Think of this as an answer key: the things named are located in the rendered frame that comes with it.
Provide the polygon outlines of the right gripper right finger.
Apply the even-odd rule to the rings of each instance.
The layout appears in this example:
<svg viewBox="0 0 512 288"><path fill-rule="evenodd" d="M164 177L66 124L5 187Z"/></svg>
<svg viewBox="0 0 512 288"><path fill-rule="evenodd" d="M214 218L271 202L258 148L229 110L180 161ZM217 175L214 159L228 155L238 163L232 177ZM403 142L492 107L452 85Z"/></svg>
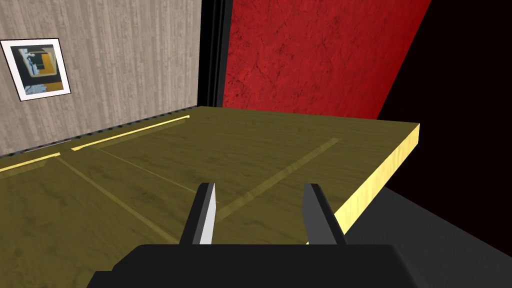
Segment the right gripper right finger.
<svg viewBox="0 0 512 288"><path fill-rule="evenodd" d="M343 231L321 187L304 185L302 217L309 245L345 245Z"/></svg>

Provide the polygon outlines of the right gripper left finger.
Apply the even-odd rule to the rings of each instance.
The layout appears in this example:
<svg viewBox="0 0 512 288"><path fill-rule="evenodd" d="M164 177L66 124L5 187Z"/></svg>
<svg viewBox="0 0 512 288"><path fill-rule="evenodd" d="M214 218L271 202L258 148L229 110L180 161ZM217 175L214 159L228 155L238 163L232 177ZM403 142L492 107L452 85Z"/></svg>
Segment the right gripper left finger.
<svg viewBox="0 0 512 288"><path fill-rule="evenodd" d="M196 191L181 234L180 245L210 245L216 217L216 190L213 182L201 183Z"/></svg>

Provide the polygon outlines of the olive wooden table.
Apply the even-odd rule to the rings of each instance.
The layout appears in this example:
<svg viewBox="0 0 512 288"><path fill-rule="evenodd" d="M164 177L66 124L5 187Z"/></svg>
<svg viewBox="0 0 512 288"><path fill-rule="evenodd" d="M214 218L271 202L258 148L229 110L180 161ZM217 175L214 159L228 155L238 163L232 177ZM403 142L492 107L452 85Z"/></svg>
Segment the olive wooden table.
<svg viewBox="0 0 512 288"><path fill-rule="evenodd" d="M86 288L144 244L176 244L215 184L213 272L165 288L324 288L278 266L307 242L304 184L347 231L417 146L418 121L198 107L0 161L0 288Z"/></svg>

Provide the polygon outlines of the white framed wall picture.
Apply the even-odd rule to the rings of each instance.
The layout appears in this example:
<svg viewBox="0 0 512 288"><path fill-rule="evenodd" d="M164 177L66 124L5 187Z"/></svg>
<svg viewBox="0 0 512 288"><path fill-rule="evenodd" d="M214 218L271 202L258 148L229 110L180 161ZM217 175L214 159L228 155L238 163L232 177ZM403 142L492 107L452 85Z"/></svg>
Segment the white framed wall picture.
<svg viewBox="0 0 512 288"><path fill-rule="evenodd" d="M2 39L0 44L20 101L71 93L58 38Z"/></svg>

